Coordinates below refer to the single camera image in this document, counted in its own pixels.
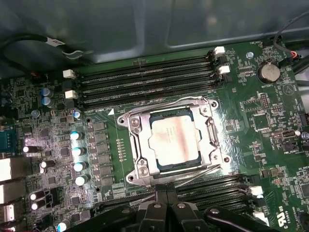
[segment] green circuit board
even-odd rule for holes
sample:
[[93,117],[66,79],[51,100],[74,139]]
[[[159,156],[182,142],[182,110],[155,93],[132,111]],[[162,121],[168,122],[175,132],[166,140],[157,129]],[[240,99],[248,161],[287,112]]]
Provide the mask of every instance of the green circuit board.
[[[202,56],[210,49],[116,61],[74,71],[80,76],[90,75],[141,62],[151,64]],[[254,54],[252,59],[246,57],[248,52]],[[216,175],[259,175],[266,206],[258,210],[265,213],[270,226],[281,231],[303,231],[297,212],[307,212],[309,205],[306,141],[299,136],[283,140],[272,135],[283,130],[308,131],[301,122],[300,115],[305,111],[293,71],[290,66],[284,67],[277,82],[262,83],[256,76],[260,64],[265,60],[279,62],[285,55],[272,46],[263,47],[261,41],[227,45],[225,56],[231,70],[231,81],[217,88],[85,110],[81,120],[74,120],[72,111],[64,106],[62,73],[51,73],[48,82],[36,85],[24,77],[2,80],[1,85],[10,90],[14,107],[18,110],[19,120],[14,125],[18,150],[21,151],[25,143],[44,148],[42,156],[36,157],[35,168],[42,159],[56,161],[55,167],[49,168],[46,173],[27,177],[29,193],[41,188],[59,187],[61,204],[53,208],[54,225],[66,218],[72,225],[79,224],[91,217],[87,210],[96,203],[153,191],[126,181],[126,175],[134,169],[134,165],[128,130],[117,125],[120,115],[140,106],[171,102],[187,96],[203,96],[219,103],[213,118],[220,149],[232,158],[230,168]],[[43,87],[54,92],[54,108],[42,106],[40,90]],[[33,110],[39,110],[40,116],[31,117]],[[30,134],[25,135],[25,128],[31,128]],[[84,139],[72,142],[72,131],[82,132]],[[86,155],[73,157],[70,150],[77,146],[85,147]],[[89,164],[82,172],[89,175],[90,180],[82,188],[75,185],[79,174],[72,169],[78,161]],[[31,227],[35,218],[49,212],[41,209],[29,214],[28,225]]]

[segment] mounting hole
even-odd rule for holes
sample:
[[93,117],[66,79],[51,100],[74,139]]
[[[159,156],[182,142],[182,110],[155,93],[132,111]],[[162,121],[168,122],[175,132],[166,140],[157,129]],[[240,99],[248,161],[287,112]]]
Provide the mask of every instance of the mounting hole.
[[96,193],[100,193],[101,192],[101,188],[100,187],[96,187],[95,192]]
[[214,102],[211,103],[211,106],[212,106],[213,108],[215,108],[215,107],[217,107],[217,103],[214,101]]
[[125,119],[123,117],[121,117],[119,120],[118,120],[119,123],[124,123],[125,122]]
[[225,157],[223,160],[224,160],[225,163],[229,163],[230,162],[230,158],[229,157]]

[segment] electrolytic capacitor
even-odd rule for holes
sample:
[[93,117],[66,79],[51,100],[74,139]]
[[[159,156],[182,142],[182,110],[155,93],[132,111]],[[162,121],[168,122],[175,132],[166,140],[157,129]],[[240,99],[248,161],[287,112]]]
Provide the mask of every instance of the electrolytic capacitor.
[[70,227],[70,221],[67,219],[64,219],[58,224],[57,230],[58,232],[63,232],[63,231],[66,231],[69,227]]
[[80,172],[84,170],[87,167],[87,164],[85,162],[79,162],[74,164],[74,171]]
[[52,108],[55,105],[55,101],[49,97],[44,97],[42,99],[42,104],[46,105],[48,108]]
[[85,152],[85,149],[82,147],[75,147],[72,149],[73,156],[82,156]]
[[53,91],[50,90],[49,88],[43,88],[41,91],[41,94],[42,96],[49,97],[49,98],[51,98],[54,95]]
[[75,183],[78,186],[84,185],[88,181],[88,176],[86,175],[80,175],[79,177],[76,178]]
[[56,164],[54,160],[44,160],[40,163],[41,168],[53,167]]
[[81,120],[83,118],[83,115],[82,115],[82,112],[79,111],[79,110],[76,110],[74,113],[73,113],[73,117],[77,120]]
[[31,116],[34,118],[37,118],[38,116],[40,116],[40,112],[38,110],[32,110]]
[[45,199],[38,200],[31,205],[32,210],[37,210],[45,206]]
[[37,146],[24,146],[23,152],[25,153],[36,153],[39,152],[39,147]]
[[83,134],[81,132],[78,132],[78,131],[73,131],[70,134],[70,138],[72,140],[81,140],[82,137],[83,137]]
[[34,200],[42,198],[44,196],[45,196],[45,192],[41,190],[41,191],[37,191],[37,192],[34,192],[33,194],[31,194],[30,199],[32,201],[34,201]]

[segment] cpu socket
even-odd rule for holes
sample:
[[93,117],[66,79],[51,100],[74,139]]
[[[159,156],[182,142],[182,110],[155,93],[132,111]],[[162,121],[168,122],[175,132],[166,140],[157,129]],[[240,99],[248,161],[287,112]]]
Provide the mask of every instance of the cpu socket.
[[126,180],[151,186],[229,162],[230,157],[221,154],[212,117],[217,107],[217,101],[186,97],[135,108],[118,117],[117,123],[128,128],[134,160]]

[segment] motherboard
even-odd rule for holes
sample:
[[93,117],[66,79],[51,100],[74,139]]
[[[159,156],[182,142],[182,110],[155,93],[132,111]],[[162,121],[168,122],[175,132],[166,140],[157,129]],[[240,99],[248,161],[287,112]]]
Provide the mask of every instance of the motherboard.
[[173,182],[201,211],[307,231],[309,115],[285,58],[253,41],[2,79],[1,226],[64,231]]

